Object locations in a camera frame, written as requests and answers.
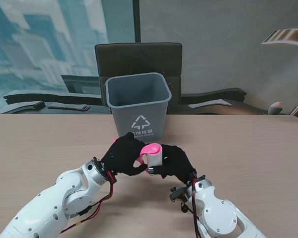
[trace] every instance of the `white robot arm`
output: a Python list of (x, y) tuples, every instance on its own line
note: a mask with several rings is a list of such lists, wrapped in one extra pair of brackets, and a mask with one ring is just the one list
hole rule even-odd
[(62, 173), (55, 185), (40, 192), (16, 214), (0, 238), (56, 238), (70, 218), (91, 206), (106, 181), (108, 176), (97, 159)]
[[(197, 224), (205, 238), (228, 235), (238, 225), (242, 233), (238, 238), (266, 238), (256, 226), (230, 201), (214, 195), (215, 187), (205, 176), (195, 183)], [(181, 210), (187, 212), (187, 202), (192, 202), (192, 186), (171, 189), (170, 199), (181, 201)]]

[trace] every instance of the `black robotic glove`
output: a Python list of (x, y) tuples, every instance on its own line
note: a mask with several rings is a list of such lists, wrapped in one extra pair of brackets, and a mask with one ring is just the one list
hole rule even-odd
[(129, 176), (140, 174), (146, 170), (147, 165), (135, 168), (134, 162), (144, 146), (142, 141), (135, 139), (133, 133), (128, 132), (112, 144), (101, 162), (104, 163), (106, 170), (113, 173), (124, 173)]
[(162, 146), (162, 165), (152, 166), (148, 172), (153, 175), (161, 175), (164, 179), (167, 175), (175, 175), (181, 182), (187, 182), (196, 175), (196, 170), (192, 167), (185, 152), (175, 145)]

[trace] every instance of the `plastic trash bin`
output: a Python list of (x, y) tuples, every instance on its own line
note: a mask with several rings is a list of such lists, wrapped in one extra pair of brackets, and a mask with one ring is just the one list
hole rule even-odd
[(106, 81), (106, 100), (119, 136), (131, 131), (142, 141), (163, 135), (171, 92), (160, 73), (112, 77)]

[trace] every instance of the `white wall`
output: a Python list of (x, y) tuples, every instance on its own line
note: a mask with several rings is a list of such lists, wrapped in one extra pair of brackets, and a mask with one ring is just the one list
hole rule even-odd
[(256, 107), (298, 106), (298, 46), (260, 44), (298, 28), (298, 0), (140, 0), (140, 17), (142, 42), (182, 43), (182, 93), (239, 87)]

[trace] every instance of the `beige tabletop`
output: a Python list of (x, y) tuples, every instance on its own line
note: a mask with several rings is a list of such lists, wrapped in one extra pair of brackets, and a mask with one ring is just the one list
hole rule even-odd
[[(0, 233), (58, 175), (101, 158), (116, 136), (112, 115), (0, 115)], [(237, 205), (268, 238), (298, 238), (297, 118), (171, 115), (161, 142), (182, 147), (216, 196)], [(169, 200), (169, 189), (181, 186), (175, 177), (117, 180), (100, 213), (60, 237), (195, 237), (192, 215)]]

